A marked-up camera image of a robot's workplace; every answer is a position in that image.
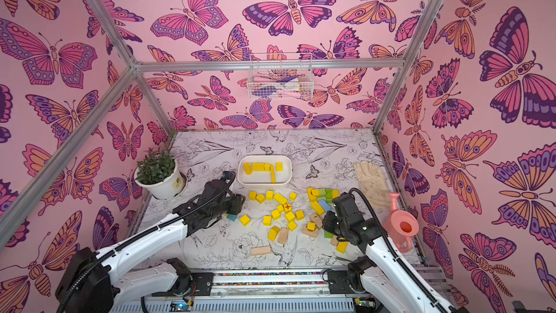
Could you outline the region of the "yellow cylinder block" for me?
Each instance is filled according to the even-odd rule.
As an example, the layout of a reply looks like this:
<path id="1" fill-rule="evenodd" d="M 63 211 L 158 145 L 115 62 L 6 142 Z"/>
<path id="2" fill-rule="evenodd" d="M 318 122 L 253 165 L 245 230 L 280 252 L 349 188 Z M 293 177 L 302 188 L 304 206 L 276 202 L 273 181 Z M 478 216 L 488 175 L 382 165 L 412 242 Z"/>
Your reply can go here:
<path id="1" fill-rule="evenodd" d="M 252 168 L 251 168 L 251 163 L 245 163 L 244 164 L 244 170 L 246 175 L 251 175 L 252 174 Z"/>

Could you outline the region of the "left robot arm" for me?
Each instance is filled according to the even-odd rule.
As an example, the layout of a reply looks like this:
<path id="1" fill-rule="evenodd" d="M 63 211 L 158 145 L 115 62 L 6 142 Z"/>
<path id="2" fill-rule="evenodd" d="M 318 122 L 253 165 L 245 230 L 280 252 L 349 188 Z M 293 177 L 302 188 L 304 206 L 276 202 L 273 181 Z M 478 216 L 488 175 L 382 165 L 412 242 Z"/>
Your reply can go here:
<path id="1" fill-rule="evenodd" d="M 113 307 L 156 293 L 192 294 L 191 269 L 172 258 L 143 270 L 136 266 L 163 248 L 238 215 L 246 198 L 232 191 L 236 174 L 225 171 L 190 201 L 175 207 L 154 226 L 98 250 L 79 250 L 56 289 L 58 312 L 110 312 Z"/>

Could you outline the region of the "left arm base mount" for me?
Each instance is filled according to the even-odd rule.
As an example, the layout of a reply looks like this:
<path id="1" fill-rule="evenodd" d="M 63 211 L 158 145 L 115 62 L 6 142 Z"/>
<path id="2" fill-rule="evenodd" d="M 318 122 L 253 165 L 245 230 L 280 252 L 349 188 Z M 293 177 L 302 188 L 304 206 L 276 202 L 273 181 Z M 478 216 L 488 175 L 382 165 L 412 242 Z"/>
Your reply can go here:
<path id="1" fill-rule="evenodd" d="M 213 281 L 213 272 L 194 272 L 190 275 L 179 275 L 167 294 L 172 296 L 209 296 Z"/>

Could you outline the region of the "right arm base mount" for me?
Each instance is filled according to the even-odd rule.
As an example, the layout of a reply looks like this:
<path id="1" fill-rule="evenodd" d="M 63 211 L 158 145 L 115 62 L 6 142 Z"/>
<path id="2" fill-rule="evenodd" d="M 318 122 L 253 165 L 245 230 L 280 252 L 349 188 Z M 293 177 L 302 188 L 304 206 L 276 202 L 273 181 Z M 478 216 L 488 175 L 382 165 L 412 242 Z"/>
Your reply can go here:
<path id="1" fill-rule="evenodd" d="M 372 275 L 376 274 L 376 268 L 371 267 L 362 273 L 356 273 L 349 270 L 326 269 L 321 273 L 321 278 L 328 285 L 330 294 L 357 294 L 376 295 L 379 291 L 376 285 L 367 283 L 363 280 L 372 279 Z"/>

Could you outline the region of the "yellow long block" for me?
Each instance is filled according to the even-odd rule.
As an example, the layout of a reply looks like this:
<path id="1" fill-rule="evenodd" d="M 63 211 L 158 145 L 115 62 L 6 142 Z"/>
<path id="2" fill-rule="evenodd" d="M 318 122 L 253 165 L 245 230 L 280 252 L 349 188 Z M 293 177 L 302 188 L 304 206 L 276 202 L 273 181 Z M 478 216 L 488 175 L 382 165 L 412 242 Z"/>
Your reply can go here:
<path id="1" fill-rule="evenodd" d="M 347 246 L 349 244 L 350 243 L 347 242 L 347 241 L 339 241 L 337 246 L 336 246 L 336 251 L 344 254 L 346 252 Z"/>

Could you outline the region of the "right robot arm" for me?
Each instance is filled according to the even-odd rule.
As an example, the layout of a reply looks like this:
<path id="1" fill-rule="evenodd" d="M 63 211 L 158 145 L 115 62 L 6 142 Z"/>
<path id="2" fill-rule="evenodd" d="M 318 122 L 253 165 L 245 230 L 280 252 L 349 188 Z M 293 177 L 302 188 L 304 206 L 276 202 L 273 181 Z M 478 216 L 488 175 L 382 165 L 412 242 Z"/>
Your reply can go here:
<path id="1" fill-rule="evenodd" d="M 350 189 L 332 204 L 334 210 L 324 216 L 324 230 L 363 252 L 347 266 L 355 291 L 371 294 L 389 312 L 468 311 L 453 306 L 411 266 L 359 189 Z"/>

